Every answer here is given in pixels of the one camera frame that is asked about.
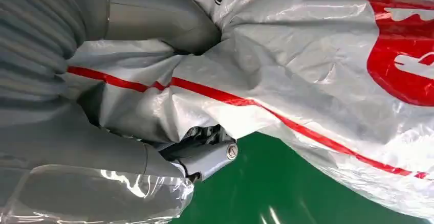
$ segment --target red stripe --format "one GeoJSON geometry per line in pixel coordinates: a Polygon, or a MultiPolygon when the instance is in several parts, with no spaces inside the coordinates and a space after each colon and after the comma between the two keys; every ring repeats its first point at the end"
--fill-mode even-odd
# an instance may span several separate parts
{"type": "Polygon", "coordinates": [[[101,80],[101,81],[104,81],[104,82],[111,84],[113,86],[133,89],[133,90],[136,90],[136,91],[139,91],[142,93],[151,87],[155,87],[159,90],[165,89],[165,87],[163,85],[161,85],[159,82],[155,82],[152,86],[148,87],[148,86],[141,84],[139,82],[126,81],[126,80],[117,78],[115,76],[112,76],[112,75],[109,75],[109,74],[106,74],[103,72],[99,72],[99,71],[95,71],[95,70],[91,70],[91,69],[87,69],[87,68],[82,68],[82,67],[70,66],[70,67],[68,67],[68,72],[79,75],[79,76],[84,76],[84,77],[89,77],[89,78],[96,79],[96,80],[101,80]]]}
{"type": "MultiPolygon", "coordinates": [[[[123,87],[123,88],[129,88],[129,89],[134,89],[137,90],[139,92],[144,92],[147,89],[147,86],[141,84],[141,83],[136,83],[136,82],[129,82],[126,80],[122,80],[119,79],[117,77],[105,74],[105,73],[101,73],[98,71],[93,71],[93,70],[89,70],[86,68],[80,68],[80,67],[69,67],[68,68],[68,72],[70,73],[74,73],[80,76],[85,76],[85,77],[89,77],[89,78],[93,78],[93,79],[98,79],[98,80],[104,80],[105,82],[114,85],[114,86],[118,86],[118,87],[123,87]]],[[[369,164],[377,169],[392,173],[392,174],[398,174],[398,175],[410,175],[412,173],[415,173],[414,177],[416,178],[425,178],[428,176],[428,173],[426,172],[412,172],[403,168],[397,168],[394,167],[392,165],[389,164],[384,164],[381,162],[377,162],[375,160],[369,159],[363,155],[360,155],[359,153],[352,151],[351,149],[337,143],[334,140],[331,140],[323,135],[320,135],[319,133],[310,130],[298,123],[295,123],[291,120],[289,120],[288,118],[283,117],[282,115],[279,115],[278,113],[262,106],[261,104],[257,103],[254,100],[249,100],[249,99],[244,99],[235,95],[232,95],[230,93],[215,89],[215,88],[211,88],[208,86],[204,86],[198,83],[194,83],[194,82],[190,82],[181,78],[177,78],[177,77],[173,77],[171,80],[170,85],[173,86],[178,86],[190,91],[193,91],[195,93],[207,96],[209,98],[221,101],[223,103],[229,104],[229,105],[234,105],[234,106],[247,106],[247,105],[255,105],[261,108],[264,108],[265,110],[269,111],[271,114],[275,115],[278,119],[280,119],[286,126],[288,126],[290,129],[330,148],[333,149],[336,152],[342,153],[342,154],[346,154],[346,155],[351,155],[354,156],[355,158],[357,158],[359,161],[364,162],[366,164],[369,164]]],[[[155,82],[151,87],[156,87],[159,90],[163,90],[164,87],[163,85],[161,85],[158,82],[155,82]]]]}

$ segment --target red printed logo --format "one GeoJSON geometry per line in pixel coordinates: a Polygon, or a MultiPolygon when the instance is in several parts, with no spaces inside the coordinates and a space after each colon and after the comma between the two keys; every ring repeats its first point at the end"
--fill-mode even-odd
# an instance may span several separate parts
{"type": "Polygon", "coordinates": [[[434,106],[434,0],[368,0],[380,30],[367,70],[389,94],[434,106]]]}

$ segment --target white plastic cover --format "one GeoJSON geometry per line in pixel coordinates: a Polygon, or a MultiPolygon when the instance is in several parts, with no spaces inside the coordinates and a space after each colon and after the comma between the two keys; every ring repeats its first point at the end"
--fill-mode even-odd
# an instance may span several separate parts
{"type": "Polygon", "coordinates": [[[70,97],[91,90],[102,126],[149,140],[260,131],[363,196],[434,218],[434,0],[196,1],[221,43],[182,56],[88,42],[70,97]]]}

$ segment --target metal bolt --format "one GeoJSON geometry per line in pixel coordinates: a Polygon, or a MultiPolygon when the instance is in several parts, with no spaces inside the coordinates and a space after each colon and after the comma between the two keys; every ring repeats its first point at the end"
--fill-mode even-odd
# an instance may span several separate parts
{"type": "Polygon", "coordinates": [[[236,144],[231,144],[228,146],[227,157],[229,160],[234,160],[238,155],[238,146],[236,144]]]}

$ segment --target green surface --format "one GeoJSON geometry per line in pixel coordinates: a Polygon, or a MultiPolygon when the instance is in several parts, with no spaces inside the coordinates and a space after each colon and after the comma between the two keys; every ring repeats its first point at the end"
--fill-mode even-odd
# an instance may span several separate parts
{"type": "Polygon", "coordinates": [[[363,198],[278,139],[255,133],[239,147],[235,162],[196,184],[190,206],[171,224],[429,223],[363,198]]]}

